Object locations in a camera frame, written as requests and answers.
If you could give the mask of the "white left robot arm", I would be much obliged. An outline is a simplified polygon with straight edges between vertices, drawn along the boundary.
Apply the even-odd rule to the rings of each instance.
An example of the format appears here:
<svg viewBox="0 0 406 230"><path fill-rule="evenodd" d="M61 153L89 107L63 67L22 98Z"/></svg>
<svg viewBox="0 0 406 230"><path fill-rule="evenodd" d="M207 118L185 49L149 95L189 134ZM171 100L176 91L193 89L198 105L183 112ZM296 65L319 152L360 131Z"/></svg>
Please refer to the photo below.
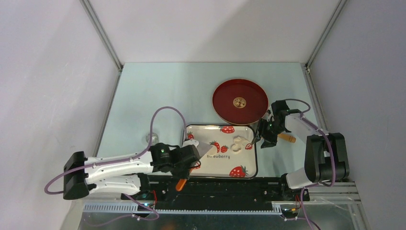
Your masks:
<svg viewBox="0 0 406 230"><path fill-rule="evenodd" d="M75 152L64 165L63 198L76 200L94 193L119 193L147 199L151 195L149 173L171 173L188 179L190 171L211 147L187 140L182 147L158 143L143 155L120 157L85 157Z"/></svg>

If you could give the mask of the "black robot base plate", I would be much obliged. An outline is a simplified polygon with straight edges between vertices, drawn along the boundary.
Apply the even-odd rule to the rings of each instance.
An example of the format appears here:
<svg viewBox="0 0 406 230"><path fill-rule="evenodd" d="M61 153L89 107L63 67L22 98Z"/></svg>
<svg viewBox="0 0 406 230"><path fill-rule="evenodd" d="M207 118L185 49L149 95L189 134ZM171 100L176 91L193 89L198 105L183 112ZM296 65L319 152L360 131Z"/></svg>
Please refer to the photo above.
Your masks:
<svg viewBox="0 0 406 230"><path fill-rule="evenodd" d="M307 191L290 189L278 177L254 179L190 178L181 191L177 179L149 176L149 184L132 195L136 201L152 201L158 208L192 208L214 210L264 210L278 202L300 204L309 201Z"/></svg>

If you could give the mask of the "steel scraper orange handle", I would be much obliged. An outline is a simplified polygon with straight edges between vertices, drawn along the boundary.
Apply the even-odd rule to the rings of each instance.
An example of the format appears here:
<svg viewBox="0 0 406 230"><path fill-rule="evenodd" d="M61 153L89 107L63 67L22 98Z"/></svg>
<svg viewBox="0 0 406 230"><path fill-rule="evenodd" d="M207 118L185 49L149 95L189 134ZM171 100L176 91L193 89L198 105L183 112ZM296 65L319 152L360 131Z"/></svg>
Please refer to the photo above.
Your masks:
<svg viewBox="0 0 406 230"><path fill-rule="evenodd" d="M208 143L204 143L204 142L199 142L199 146L197 147L197 151L198 151L198 153L199 153L199 160L204 156L204 155L206 155L207 153L209 153L209 154L211 154L211 153L214 153L214 151L216 150L216 148L215 148L215 146L214 145L210 145L210 144L208 144ZM191 173L191 171L194 169L194 168L198 168L198 165L201 165L201 163L199 163L199 162L197 162L198 164L196 165L196 164L193 164L192 165L192 169L189 169L189 172L188 172L188 174L187 174L187 177L185 178L185 179L180 179L179 181L178 181L178 183L176 184L176 186L175 186L175 188L176 188L176 191L181 191L183 188L184 188L184 186L185 186L185 184L187 183L187 181L188 181L188 179L189 179L189 176L190 176L190 173Z"/></svg>

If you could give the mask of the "white dough piece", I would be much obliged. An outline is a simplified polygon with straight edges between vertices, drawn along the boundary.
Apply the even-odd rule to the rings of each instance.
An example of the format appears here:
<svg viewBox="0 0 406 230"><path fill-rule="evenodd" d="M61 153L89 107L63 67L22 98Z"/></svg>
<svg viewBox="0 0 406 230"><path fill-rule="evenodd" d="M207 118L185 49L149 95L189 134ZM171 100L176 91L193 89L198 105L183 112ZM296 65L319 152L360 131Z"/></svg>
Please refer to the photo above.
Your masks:
<svg viewBox="0 0 406 230"><path fill-rule="evenodd" d="M239 154L242 150L245 149L245 146L249 143L249 141L241 136L236 136L233 139L233 144L231 145L230 149L233 154Z"/></svg>

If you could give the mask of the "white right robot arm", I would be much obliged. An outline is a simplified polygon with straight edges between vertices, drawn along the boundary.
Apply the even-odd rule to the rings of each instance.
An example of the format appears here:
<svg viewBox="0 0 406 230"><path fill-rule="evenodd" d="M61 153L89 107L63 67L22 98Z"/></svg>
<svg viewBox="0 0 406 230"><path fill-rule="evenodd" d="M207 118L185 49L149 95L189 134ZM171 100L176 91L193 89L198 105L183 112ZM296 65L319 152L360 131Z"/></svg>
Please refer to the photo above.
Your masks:
<svg viewBox="0 0 406 230"><path fill-rule="evenodd" d="M276 146L277 137L284 133L295 133L305 144L304 166L284 174L279 186L279 196L284 200L293 199L299 188L317 184L333 186L337 180L346 179L350 173L346 141L341 133L330 133L305 117L307 109L291 109L287 100L271 104L265 116L258 122L252 144L263 141L261 148Z"/></svg>

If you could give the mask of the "wooden dough roller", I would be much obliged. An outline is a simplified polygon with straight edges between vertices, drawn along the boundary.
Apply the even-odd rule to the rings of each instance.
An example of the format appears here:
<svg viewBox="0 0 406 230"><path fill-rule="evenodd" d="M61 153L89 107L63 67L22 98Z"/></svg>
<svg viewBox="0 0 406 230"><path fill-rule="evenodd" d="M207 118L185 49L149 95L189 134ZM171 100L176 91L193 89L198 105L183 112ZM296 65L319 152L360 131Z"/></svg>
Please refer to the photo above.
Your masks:
<svg viewBox="0 0 406 230"><path fill-rule="evenodd" d="M278 137L281 138L281 139L283 139L283 140L285 140L285 141L288 141L288 142L290 142L290 143L295 143L295 142L296 142L296 138L295 138L295 137L293 137L293 136L291 136L291 135L288 135L288 134L285 134L285 133L280 133L280 134L278 135Z"/></svg>

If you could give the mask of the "white strawberry print tray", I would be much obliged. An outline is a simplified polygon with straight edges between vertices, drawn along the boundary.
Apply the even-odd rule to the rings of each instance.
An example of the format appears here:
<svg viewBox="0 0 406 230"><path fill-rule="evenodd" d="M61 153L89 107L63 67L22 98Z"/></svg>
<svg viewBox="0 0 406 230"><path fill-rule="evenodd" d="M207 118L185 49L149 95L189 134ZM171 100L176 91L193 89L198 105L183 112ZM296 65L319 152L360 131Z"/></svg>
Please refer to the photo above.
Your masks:
<svg viewBox="0 0 406 230"><path fill-rule="evenodd" d="M199 142L214 145L214 153L207 153L200 159L201 165L192 170L193 177L251 179L258 173L256 145L251 141L254 131L248 126L189 125L188 137ZM233 154L230 147L236 136L246 138L249 143L239 154Z"/></svg>

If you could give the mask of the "round dark red tray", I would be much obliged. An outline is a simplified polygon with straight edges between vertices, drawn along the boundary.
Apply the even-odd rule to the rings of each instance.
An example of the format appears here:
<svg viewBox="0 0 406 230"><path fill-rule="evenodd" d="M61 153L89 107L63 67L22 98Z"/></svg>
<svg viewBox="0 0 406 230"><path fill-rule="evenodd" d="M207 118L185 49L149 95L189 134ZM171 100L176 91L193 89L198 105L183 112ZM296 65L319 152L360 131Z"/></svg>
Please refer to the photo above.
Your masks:
<svg viewBox="0 0 406 230"><path fill-rule="evenodd" d="M212 104L224 121L246 126L259 121L266 114L269 101L266 92L255 82L231 79L215 89Z"/></svg>

